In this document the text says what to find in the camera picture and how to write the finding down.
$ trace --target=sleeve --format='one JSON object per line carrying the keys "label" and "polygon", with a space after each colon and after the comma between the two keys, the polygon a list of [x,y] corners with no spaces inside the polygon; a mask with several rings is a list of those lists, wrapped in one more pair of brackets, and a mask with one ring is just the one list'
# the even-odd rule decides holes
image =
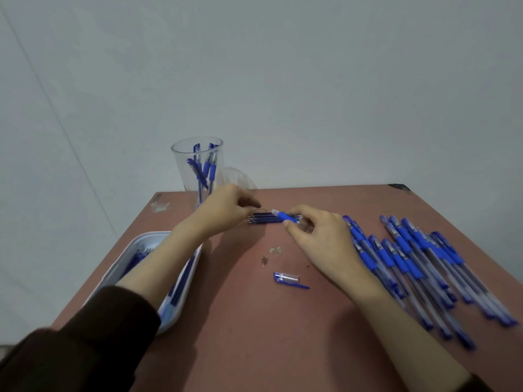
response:
{"label": "sleeve", "polygon": [[104,287],[61,330],[18,343],[0,362],[0,391],[126,391],[159,326],[143,297]]}
{"label": "sleeve", "polygon": [[492,392],[492,389],[480,377],[472,374],[467,383],[456,392]]}

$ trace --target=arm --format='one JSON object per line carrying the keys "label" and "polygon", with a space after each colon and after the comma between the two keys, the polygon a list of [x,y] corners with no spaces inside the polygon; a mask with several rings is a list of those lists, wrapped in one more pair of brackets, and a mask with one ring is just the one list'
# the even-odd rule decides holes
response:
{"label": "arm", "polygon": [[340,215],[306,205],[289,214],[302,214],[312,221],[311,234],[289,221],[284,225],[310,261],[361,310],[408,390],[456,391],[467,383],[471,374],[402,311],[359,260]]}
{"label": "arm", "polygon": [[0,390],[127,391],[160,325],[156,312],[193,251],[259,207],[229,184],[213,195],[117,286],[101,289],[59,331],[40,329],[0,361]]}

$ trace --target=transparent cup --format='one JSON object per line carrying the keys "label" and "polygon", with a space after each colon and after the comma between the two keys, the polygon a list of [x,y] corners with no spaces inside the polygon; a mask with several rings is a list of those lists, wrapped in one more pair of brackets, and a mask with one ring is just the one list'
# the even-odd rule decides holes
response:
{"label": "transparent cup", "polygon": [[191,137],[176,142],[171,150],[188,200],[193,209],[197,209],[223,184],[223,140],[212,136]]}

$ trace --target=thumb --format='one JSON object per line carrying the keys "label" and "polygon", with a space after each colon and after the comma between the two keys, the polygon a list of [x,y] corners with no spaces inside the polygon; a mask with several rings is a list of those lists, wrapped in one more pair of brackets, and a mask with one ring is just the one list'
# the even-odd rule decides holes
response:
{"label": "thumb", "polygon": [[244,217],[252,216],[255,211],[256,211],[256,208],[254,206],[244,206],[242,208],[242,212],[243,212],[243,216]]}
{"label": "thumb", "polygon": [[298,244],[298,246],[301,246],[305,243],[305,240],[309,237],[309,235],[302,231],[295,223],[292,223],[290,220],[284,221],[284,227],[287,231],[287,234],[291,236],[292,239],[294,239],[294,242]]}

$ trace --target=person's right hand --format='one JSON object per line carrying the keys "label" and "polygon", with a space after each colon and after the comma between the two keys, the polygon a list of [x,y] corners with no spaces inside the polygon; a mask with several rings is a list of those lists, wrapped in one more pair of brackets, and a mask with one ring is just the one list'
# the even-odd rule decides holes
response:
{"label": "person's right hand", "polygon": [[372,276],[360,261],[352,246],[347,224],[337,213],[315,209],[307,205],[293,207],[287,214],[302,215],[314,224],[307,234],[295,223],[284,221],[287,233],[305,252],[309,260],[334,283],[344,287],[348,279]]}

